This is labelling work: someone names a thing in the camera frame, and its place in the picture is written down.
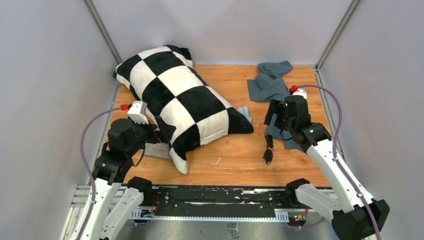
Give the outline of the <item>grey glasses case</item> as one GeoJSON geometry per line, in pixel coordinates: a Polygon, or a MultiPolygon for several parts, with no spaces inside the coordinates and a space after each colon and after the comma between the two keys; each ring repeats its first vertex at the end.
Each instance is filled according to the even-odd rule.
{"type": "Polygon", "coordinates": [[[155,159],[172,160],[170,156],[170,147],[167,143],[146,143],[144,155],[155,159]]]}

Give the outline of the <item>light blue cleaning cloth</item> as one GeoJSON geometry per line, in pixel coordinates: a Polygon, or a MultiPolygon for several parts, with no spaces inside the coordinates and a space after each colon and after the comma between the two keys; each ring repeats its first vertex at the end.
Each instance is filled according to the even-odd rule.
{"type": "Polygon", "coordinates": [[[237,109],[237,111],[242,114],[250,123],[252,123],[252,117],[249,114],[249,108],[247,106],[242,106],[237,109]]]}

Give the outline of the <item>black white checkered pillow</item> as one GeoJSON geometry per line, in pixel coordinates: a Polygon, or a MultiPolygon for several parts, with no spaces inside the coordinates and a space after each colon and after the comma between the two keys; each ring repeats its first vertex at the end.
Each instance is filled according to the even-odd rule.
{"type": "Polygon", "coordinates": [[[190,51],[163,45],[118,64],[113,77],[134,98],[146,103],[147,115],[165,134],[169,155],[182,174],[186,154],[229,134],[251,134],[251,122],[195,71],[190,51]]]}

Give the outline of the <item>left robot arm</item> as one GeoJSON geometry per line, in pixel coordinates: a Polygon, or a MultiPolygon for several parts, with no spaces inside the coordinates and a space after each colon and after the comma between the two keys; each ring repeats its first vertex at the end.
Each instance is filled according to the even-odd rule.
{"type": "Polygon", "coordinates": [[[167,126],[161,117],[157,124],[140,124],[129,118],[112,122],[101,155],[95,161],[93,181],[83,218],[77,223],[72,240],[114,240],[137,206],[153,201],[152,182],[133,177],[113,209],[110,206],[122,187],[126,174],[134,166],[133,156],[146,149],[146,144],[169,143],[175,126],[167,126]]]}

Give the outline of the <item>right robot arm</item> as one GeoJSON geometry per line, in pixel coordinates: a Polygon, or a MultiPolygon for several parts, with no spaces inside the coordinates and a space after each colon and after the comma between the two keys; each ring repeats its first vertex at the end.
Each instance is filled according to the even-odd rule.
{"type": "Polygon", "coordinates": [[[312,122],[308,102],[301,95],[289,95],[283,101],[272,100],[264,124],[287,131],[292,140],[312,158],[324,173],[335,197],[300,178],[285,187],[285,201],[292,209],[312,208],[331,223],[341,240],[362,240],[380,232],[390,207],[367,191],[335,149],[335,142],[323,124],[312,122]]]}

